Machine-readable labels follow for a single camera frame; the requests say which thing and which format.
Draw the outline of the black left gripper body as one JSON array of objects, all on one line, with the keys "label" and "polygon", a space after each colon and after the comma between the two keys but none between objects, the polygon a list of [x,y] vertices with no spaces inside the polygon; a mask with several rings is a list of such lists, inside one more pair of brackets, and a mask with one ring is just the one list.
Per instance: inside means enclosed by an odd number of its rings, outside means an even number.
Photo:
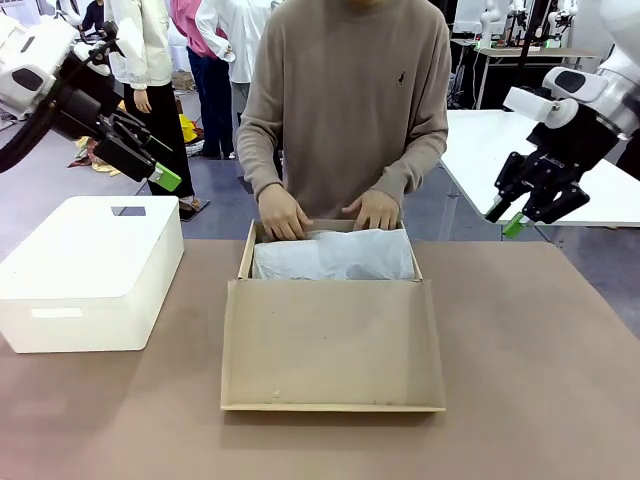
[{"label": "black left gripper body", "polygon": [[127,146],[137,146],[130,138],[114,130],[114,113],[125,111],[117,102],[100,103],[71,85],[64,85],[52,93],[51,107],[57,112],[52,129],[56,133],[72,140],[87,136],[97,143],[108,136],[115,136]]}]

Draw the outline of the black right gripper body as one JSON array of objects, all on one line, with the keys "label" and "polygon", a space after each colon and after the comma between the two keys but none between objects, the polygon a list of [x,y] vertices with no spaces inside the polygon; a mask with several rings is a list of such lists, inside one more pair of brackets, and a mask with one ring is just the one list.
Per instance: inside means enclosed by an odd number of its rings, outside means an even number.
[{"label": "black right gripper body", "polygon": [[531,198],[587,198],[583,176],[594,169],[618,142],[618,133],[587,106],[567,124],[535,126],[527,137],[533,153],[523,159],[519,194]]}]

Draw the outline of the person's left hand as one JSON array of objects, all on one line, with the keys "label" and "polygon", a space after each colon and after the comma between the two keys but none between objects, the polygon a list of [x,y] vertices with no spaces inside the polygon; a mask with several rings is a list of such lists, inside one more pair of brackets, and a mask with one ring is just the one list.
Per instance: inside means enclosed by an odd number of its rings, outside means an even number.
[{"label": "person's left hand", "polygon": [[393,230],[400,217],[399,204],[391,196],[377,190],[366,191],[344,207],[342,212],[355,217],[355,230]]}]

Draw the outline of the person's right hand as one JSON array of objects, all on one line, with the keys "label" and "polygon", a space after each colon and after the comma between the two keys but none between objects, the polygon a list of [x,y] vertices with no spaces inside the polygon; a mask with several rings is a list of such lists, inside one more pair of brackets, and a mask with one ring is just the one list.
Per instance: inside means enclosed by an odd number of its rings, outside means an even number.
[{"label": "person's right hand", "polygon": [[257,202],[262,225],[271,239],[296,241],[305,238],[304,227],[310,226],[311,221],[283,186],[267,186]]}]

